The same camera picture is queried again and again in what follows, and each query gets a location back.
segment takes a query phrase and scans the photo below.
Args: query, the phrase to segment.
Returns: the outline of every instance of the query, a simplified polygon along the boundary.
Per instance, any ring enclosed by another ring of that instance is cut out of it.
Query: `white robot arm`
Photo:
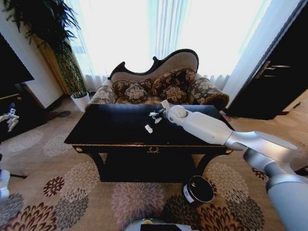
[[[179,105],[166,110],[166,117],[207,143],[233,150],[248,148],[244,160],[269,176],[267,193],[286,230],[308,230],[308,179],[290,168],[297,151],[295,145],[260,131],[233,131],[218,119]]]
[[[8,114],[0,115],[0,123],[4,120],[7,120],[8,123],[8,132],[12,131],[12,129],[16,126],[18,123],[19,116],[15,115],[15,109],[11,108],[10,112]]]

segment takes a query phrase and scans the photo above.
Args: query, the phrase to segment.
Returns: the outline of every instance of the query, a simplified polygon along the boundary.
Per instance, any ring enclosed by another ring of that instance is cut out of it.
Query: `black can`
[[[198,207],[209,203],[214,199],[214,190],[210,182],[204,177],[193,176],[188,184],[185,184],[182,193],[188,204]]]

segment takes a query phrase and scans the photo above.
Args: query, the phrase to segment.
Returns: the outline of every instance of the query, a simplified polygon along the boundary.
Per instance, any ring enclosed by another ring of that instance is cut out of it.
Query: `floral carpet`
[[[261,130],[294,142],[301,152],[293,166],[299,166],[308,163],[306,109],[307,102],[271,121],[228,120],[239,131]],[[144,217],[200,231],[283,230],[266,194],[268,177],[251,168],[243,152],[210,162],[204,177],[212,184],[215,199],[195,208],[184,201],[182,184],[100,182],[92,159],[63,143],[82,116],[70,99],[64,99],[55,112],[65,110],[71,114],[1,144],[1,168],[27,178],[11,177],[11,194],[0,210],[0,230],[120,231]],[[101,155],[105,160],[107,154]],[[193,154],[196,164],[201,157]]]

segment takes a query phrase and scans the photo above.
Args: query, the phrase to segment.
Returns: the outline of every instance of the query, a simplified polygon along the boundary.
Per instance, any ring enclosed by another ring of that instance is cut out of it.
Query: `door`
[[[308,88],[308,5],[300,12],[252,81],[227,110],[230,116],[273,119]]]

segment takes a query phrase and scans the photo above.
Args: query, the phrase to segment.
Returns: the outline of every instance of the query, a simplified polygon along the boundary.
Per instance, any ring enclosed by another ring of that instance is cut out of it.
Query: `carpet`
[[[251,168],[243,152],[210,162],[203,176],[213,185],[215,199],[194,208],[183,200],[182,184],[100,182],[92,159],[63,143],[82,116],[69,98],[57,109],[66,110],[71,111],[69,116],[54,118],[1,144],[1,168],[28,177],[11,177],[11,194],[0,210],[0,230],[120,231],[147,216],[200,231],[283,230],[266,194],[267,176]],[[271,121],[229,120],[236,130],[261,130],[294,142],[301,149],[293,164],[299,167],[308,163],[307,110],[305,102]],[[196,164],[201,157],[193,154]]]

